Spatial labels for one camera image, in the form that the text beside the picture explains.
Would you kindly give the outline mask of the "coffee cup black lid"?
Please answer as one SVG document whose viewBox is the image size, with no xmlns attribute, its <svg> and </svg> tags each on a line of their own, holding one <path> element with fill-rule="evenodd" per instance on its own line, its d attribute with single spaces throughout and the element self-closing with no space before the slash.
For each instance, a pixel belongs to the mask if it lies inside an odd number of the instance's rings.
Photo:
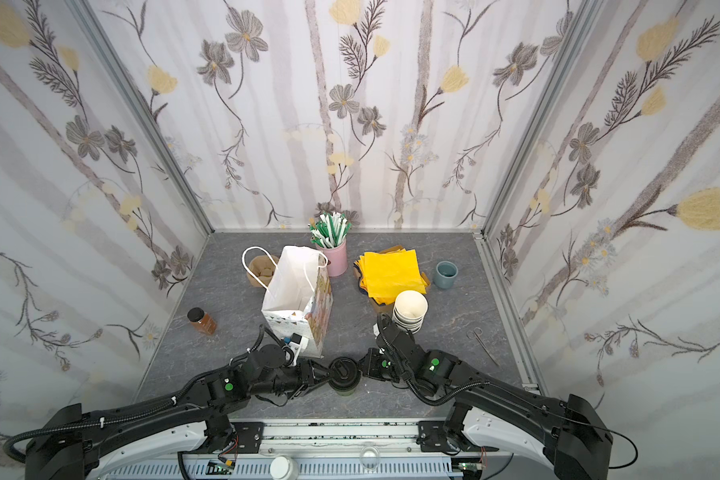
<svg viewBox="0 0 720 480">
<path fill-rule="evenodd" d="M 329 386 L 341 396 L 350 396 L 362 378 L 358 363 L 350 357 L 338 357 L 329 365 Z"/>
</svg>

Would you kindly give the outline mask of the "white paper gift bag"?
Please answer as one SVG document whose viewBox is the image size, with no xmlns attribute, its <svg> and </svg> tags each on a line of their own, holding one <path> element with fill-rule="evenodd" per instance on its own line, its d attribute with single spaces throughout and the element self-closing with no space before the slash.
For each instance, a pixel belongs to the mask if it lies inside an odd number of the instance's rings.
<svg viewBox="0 0 720 480">
<path fill-rule="evenodd" d="M 265 286 L 261 313 L 277 337 L 307 341 L 300 355 L 323 354 L 333 304 L 328 259 L 309 247 L 285 246 Z"/>
</svg>

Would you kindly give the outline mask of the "brown pulp cup carrier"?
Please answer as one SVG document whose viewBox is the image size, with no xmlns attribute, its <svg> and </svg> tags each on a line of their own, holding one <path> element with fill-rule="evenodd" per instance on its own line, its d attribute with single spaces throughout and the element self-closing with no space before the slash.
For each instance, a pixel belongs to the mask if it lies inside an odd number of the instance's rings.
<svg viewBox="0 0 720 480">
<path fill-rule="evenodd" d="M 248 280 L 253 287 L 266 287 L 270 284 L 279 262 L 278 256 L 269 258 L 266 254 L 254 257 L 248 264 Z"/>
</svg>

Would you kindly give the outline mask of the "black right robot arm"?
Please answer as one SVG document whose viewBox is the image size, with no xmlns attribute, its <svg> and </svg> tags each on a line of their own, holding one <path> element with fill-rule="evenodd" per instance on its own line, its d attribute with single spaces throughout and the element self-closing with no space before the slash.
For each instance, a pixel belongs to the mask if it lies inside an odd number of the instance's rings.
<svg viewBox="0 0 720 480">
<path fill-rule="evenodd" d="M 373 327 L 377 379 L 401 383 L 421 403 L 448 405 L 446 439 L 457 448 L 504 450 L 532 459 L 559 479 L 605 479 L 618 432 L 575 394 L 547 397 L 483 373 L 442 350 L 425 350 L 388 315 Z"/>
</svg>

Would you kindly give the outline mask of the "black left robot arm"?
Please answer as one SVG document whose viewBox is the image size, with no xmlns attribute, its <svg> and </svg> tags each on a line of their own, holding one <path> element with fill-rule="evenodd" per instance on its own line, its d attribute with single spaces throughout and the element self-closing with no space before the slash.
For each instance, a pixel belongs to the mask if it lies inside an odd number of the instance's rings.
<svg viewBox="0 0 720 480">
<path fill-rule="evenodd" d="M 327 384 L 330 369 L 299 359 L 267 326 L 254 345 L 227 364 L 192 377 L 178 391 L 109 410 L 85 412 L 80 404 L 59 410 L 43 427 L 4 441 L 10 459 L 23 464 L 28 479 L 86 479 L 103 471 L 105 459 L 139 441 L 197 425 L 196 451 L 210 453 L 237 434 L 229 415 L 252 398 L 291 400 Z"/>
</svg>

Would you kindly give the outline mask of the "stacked paper cups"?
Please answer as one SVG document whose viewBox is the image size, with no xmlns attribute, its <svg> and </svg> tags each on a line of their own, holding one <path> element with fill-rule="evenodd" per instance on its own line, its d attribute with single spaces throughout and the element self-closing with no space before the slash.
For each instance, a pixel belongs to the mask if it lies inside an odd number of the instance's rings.
<svg viewBox="0 0 720 480">
<path fill-rule="evenodd" d="M 392 320 L 399 327 L 411 333 L 418 333 L 428 311 L 428 302 L 424 294 L 406 290 L 395 299 Z"/>
</svg>

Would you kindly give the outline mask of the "white round knob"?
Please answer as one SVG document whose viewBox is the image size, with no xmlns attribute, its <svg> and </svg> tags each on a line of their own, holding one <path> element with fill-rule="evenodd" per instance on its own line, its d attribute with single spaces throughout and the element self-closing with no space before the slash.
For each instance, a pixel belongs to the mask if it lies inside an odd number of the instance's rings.
<svg viewBox="0 0 720 480">
<path fill-rule="evenodd" d="M 296 480 L 299 475 L 299 465 L 293 458 L 279 455 L 272 459 L 269 473 L 273 480 Z"/>
</svg>

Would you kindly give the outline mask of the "clear round cap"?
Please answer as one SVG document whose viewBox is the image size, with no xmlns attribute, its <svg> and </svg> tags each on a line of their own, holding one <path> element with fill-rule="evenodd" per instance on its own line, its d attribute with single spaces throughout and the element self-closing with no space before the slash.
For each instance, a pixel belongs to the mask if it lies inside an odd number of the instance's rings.
<svg viewBox="0 0 720 480">
<path fill-rule="evenodd" d="M 360 465 L 367 471 L 375 471 L 381 464 L 380 451 L 375 445 L 366 443 L 363 445 L 359 455 Z"/>
</svg>

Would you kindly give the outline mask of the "brown spice jar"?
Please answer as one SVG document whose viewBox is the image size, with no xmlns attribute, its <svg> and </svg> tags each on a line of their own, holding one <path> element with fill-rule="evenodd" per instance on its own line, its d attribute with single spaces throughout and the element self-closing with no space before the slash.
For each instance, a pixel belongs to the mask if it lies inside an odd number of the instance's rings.
<svg viewBox="0 0 720 480">
<path fill-rule="evenodd" d="M 196 330 L 205 335 L 213 335 L 216 331 L 216 322 L 200 307 L 191 308 L 187 312 L 187 319 Z"/>
</svg>

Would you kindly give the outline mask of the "small metal scissors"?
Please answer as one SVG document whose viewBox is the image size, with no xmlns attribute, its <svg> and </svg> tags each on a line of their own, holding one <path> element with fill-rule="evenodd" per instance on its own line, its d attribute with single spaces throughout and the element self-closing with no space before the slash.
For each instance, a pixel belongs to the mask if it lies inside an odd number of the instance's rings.
<svg viewBox="0 0 720 480">
<path fill-rule="evenodd" d="M 500 366 L 499 362 L 497 361 L 495 356 L 488 349 L 488 346 L 487 346 L 486 342 L 484 341 L 482 334 L 483 334 L 483 330 L 480 327 L 476 327 L 467 332 L 467 337 L 470 339 L 474 339 L 478 343 L 480 348 L 484 351 L 484 353 L 488 356 L 488 358 L 491 360 L 491 362 L 495 366 L 499 367 Z"/>
</svg>

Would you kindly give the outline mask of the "pink straw holder cup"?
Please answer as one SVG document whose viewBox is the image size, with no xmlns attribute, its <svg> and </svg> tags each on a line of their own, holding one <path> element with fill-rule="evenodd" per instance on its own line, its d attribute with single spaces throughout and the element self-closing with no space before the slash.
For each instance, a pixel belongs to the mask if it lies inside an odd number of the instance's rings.
<svg viewBox="0 0 720 480">
<path fill-rule="evenodd" d="M 327 272 L 331 278 L 343 275 L 348 268 L 347 260 L 347 239 L 335 248 L 324 248 L 318 246 L 317 249 L 327 258 Z"/>
</svg>

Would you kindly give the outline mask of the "teal ceramic cup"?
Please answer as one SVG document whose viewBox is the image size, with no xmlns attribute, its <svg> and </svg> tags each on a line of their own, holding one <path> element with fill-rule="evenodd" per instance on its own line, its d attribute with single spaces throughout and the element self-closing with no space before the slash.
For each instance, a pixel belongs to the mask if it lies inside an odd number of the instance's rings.
<svg viewBox="0 0 720 480">
<path fill-rule="evenodd" d="M 440 261 L 436 265 L 433 282 L 438 288 L 448 290 L 454 286 L 458 274 L 458 266 L 453 262 Z"/>
</svg>

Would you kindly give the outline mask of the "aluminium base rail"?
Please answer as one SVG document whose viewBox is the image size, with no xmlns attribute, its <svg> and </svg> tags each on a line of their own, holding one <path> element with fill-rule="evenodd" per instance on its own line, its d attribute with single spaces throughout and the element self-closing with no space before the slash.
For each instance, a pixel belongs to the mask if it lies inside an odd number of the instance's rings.
<svg viewBox="0 0 720 480">
<path fill-rule="evenodd" d="M 272 479 L 272 459 L 283 455 L 299 465 L 297 479 L 504 479 L 529 478 L 545 468 L 504 450 L 457 448 L 442 418 L 235 419 L 234 438 L 220 452 L 196 451 L 197 425 L 157 436 L 155 446 L 139 441 L 105 459 L 93 479 Z M 375 445 L 375 471 L 359 462 L 364 444 Z"/>
</svg>

